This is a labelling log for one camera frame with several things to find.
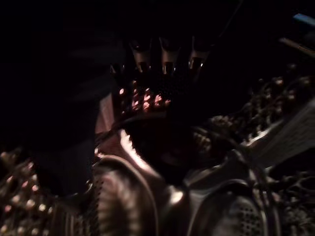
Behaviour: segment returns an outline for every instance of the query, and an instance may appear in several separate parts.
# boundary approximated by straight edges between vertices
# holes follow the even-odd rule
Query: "metallic stud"
[[[38,234],[39,234],[39,229],[34,228],[34,229],[31,230],[31,235],[32,236],[37,236]]]
[[[45,204],[40,204],[39,207],[38,207],[38,210],[44,212],[46,210],[46,205]]]
[[[29,199],[29,200],[26,202],[26,209],[27,209],[27,210],[32,209],[34,206],[35,206],[35,202],[34,202],[32,199]]]

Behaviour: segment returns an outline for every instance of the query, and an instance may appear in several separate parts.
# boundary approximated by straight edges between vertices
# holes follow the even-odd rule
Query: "dark background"
[[[238,3],[1,3],[2,140],[23,139],[43,149],[84,140],[93,127],[94,115],[88,114],[95,113],[95,103],[111,89],[110,63],[124,61],[121,38],[209,37],[216,46],[198,84],[174,98],[173,114],[202,120],[238,110],[254,80],[277,76],[296,59],[277,39],[290,31],[295,13],[309,14],[306,1],[245,0],[218,39]]]

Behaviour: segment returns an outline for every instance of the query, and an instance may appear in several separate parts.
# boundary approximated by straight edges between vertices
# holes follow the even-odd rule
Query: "silver metal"
[[[149,165],[145,161],[149,157],[144,158],[138,153],[132,144],[130,135],[125,130],[120,130],[114,134],[108,142],[111,144],[110,146],[105,141],[95,149],[97,157],[100,158],[100,162],[94,166],[96,176],[100,174],[104,180],[109,181],[108,177],[106,177],[106,168],[109,168],[111,171],[123,169],[124,173],[130,172],[132,177],[127,178],[128,180],[125,181],[136,179],[143,187],[144,192],[141,195],[150,196],[151,204],[147,206],[147,209],[154,212],[154,217],[151,220],[157,226],[156,235],[164,235],[168,230],[172,231],[173,235],[180,235],[180,232],[185,232],[186,236],[202,235],[197,233],[195,229],[202,228],[199,225],[200,221],[207,219],[209,215],[214,219],[222,217],[223,221],[228,221],[230,217],[235,219],[236,223],[244,222],[246,224],[247,219],[245,216],[243,219],[236,217],[238,212],[242,211],[239,207],[242,204],[246,208],[251,207],[251,212],[255,214],[255,217],[258,217],[255,220],[259,225],[257,226],[257,223],[253,224],[248,232],[259,232],[260,234],[258,235],[264,236],[281,235],[279,227],[269,226],[269,223],[277,218],[277,211],[269,196],[264,196],[260,189],[258,189],[257,196],[248,194],[250,192],[250,182],[253,179],[259,179],[259,177],[254,172],[250,172],[245,164],[245,158],[240,153],[231,153],[221,165],[188,173],[183,181],[184,187],[175,187],[167,183],[163,175],[154,166]],[[236,187],[243,190],[235,192],[234,189]],[[127,187],[123,189],[126,190],[125,194],[129,196],[129,200],[137,198],[136,196],[132,197]],[[222,212],[227,211],[230,215],[222,216],[216,213],[221,212],[221,210],[216,211],[215,209],[215,206],[218,206],[220,202]],[[108,208],[108,206],[102,205],[102,209],[106,209],[104,211],[105,215],[109,214]],[[174,220],[181,222],[180,225],[172,223]],[[139,222],[139,227],[141,228],[148,224],[150,225],[152,222],[148,223],[142,220]],[[229,235],[220,234],[219,232],[224,229],[226,229],[225,232],[232,232],[235,226],[235,224],[231,224],[227,227],[222,223],[209,224],[206,222],[204,223],[205,225],[211,225],[208,235]],[[245,232],[246,230],[246,225],[243,228],[239,228],[239,231]]]

